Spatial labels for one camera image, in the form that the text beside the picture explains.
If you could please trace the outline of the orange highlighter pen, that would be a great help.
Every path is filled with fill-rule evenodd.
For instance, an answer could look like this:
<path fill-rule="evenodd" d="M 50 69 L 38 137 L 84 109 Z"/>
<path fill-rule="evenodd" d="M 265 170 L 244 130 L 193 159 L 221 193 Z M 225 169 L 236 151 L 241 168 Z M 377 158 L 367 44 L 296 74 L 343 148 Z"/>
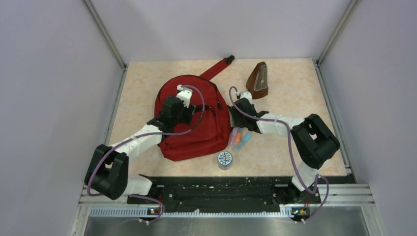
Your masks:
<path fill-rule="evenodd" d="M 236 137 L 235 137 L 235 142 L 236 142 L 236 143 L 239 143 L 240 141 L 241 141 L 241 133 L 239 133 L 239 132 L 238 132 L 238 133 L 236 134 Z"/>

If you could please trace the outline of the blue highlighter pen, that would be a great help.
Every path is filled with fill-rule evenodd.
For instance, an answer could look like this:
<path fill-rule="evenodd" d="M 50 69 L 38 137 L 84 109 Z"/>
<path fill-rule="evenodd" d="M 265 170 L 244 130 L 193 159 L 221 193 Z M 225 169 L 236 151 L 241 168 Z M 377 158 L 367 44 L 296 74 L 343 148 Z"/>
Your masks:
<path fill-rule="evenodd" d="M 252 138 L 252 135 L 250 133 L 247 133 L 244 135 L 244 137 L 241 139 L 239 143 L 237 143 L 233 149 L 234 152 L 239 152 Z"/>

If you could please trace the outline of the red student backpack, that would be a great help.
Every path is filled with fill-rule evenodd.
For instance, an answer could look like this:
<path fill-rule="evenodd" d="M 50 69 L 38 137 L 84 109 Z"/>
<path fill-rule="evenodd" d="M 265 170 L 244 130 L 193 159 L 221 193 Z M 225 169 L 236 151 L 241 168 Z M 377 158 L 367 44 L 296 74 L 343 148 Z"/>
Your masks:
<path fill-rule="evenodd" d="M 179 133 L 179 136 L 169 136 L 158 145 L 165 158 L 182 161 L 213 154 L 226 148 L 232 130 L 228 105 L 211 79 L 227 68 L 234 59 L 233 55 L 224 58 L 199 76 L 173 77 L 161 87 L 154 105 L 155 116 L 162 110 L 166 98 L 176 96 L 177 85 L 196 87 L 190 103 L 204 106 L 204 116 L 199 125 L 195 124 L 200 118 L 200 112 L 193 115 L 191 125 L 180 123 L 174 128 L 174 132 Z"/>

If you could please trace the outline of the round blue patterned tin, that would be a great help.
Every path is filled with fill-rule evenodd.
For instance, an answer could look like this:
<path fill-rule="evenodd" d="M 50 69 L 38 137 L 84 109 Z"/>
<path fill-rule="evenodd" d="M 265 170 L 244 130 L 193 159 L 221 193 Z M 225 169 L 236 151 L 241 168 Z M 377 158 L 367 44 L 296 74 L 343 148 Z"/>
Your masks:
<path fill-rule="evenodd" d="M 233 156 L 228 151 L 222 151 L 219 153 L 217 158 L 218 167 L 221 170 L 228 170 L 231 168 L 233 164 Z"/>

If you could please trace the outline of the pink highlighter pen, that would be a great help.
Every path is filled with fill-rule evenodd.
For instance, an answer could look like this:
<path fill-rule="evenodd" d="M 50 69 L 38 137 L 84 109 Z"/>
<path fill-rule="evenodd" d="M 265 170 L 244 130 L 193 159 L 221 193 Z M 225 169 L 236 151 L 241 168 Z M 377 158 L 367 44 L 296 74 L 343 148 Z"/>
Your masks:
<path fill-rule="evenodd" d="M 236 143 L 236 136 L 238 134 L 238 131 L 239 131 L 238 127 L 232 128 L 232 131 L 231 131 L 230 136 L 229 136 L 229 141 L 228 141 L 228 148 L 229 149 L 233 149 L 233 147 Z"/>

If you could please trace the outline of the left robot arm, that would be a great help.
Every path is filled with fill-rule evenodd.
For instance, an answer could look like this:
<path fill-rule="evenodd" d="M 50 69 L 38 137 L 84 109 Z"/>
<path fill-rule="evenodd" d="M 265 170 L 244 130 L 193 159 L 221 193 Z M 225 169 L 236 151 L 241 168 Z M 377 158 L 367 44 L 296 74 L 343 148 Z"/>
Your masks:
<path fill-rule="evenodd" d="M 152 186 L 151 180 L 139 176 L 134 178 L 132 185 L 128 184 L 129 163 L 167 137 L 179 136 L 179 133 L 174 132 L 178 124 L 191 124 L 196 108 L 190 103 L 191 96 L 192 91 L 188 89 L 176 96 L 169 96 L 159 114 L 135 134 L 111 146 L 99 145 L 85 177 L 87 194 L 116 200 L 123 194 L 137 190 L 145 203 L 154 202 L 158 191 Z"/>

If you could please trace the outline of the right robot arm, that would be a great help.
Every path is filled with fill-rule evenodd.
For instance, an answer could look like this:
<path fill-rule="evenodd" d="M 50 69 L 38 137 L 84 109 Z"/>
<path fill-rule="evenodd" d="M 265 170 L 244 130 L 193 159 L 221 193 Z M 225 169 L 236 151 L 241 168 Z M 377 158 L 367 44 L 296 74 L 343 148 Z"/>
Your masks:
<path fill-rule="evenodd" d="M 287 138 L 290 161 L 295 171 L 289 198 L 301 203 L 308 193 L 317 191 L 322 166 L 340 149 L 340 141 L 317 114 L 306 118 L 287 118 L 267 111 L 257 112 L 247 98 L 232 102 L 231 112 L 238 127 L 259 134 Z"/>

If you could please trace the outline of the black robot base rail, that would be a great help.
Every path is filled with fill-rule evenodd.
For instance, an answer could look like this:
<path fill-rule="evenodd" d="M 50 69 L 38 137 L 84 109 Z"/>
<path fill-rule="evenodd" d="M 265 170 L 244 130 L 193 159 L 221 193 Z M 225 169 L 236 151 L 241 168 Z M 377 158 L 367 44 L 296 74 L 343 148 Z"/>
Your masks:
<path fill-rule="evenodd" d="M 151 177 L 147 197 L 167 213 L 279 212 L 286 204 L 320 204 L 326 191 L 297 192 L 290 177 Z"/>

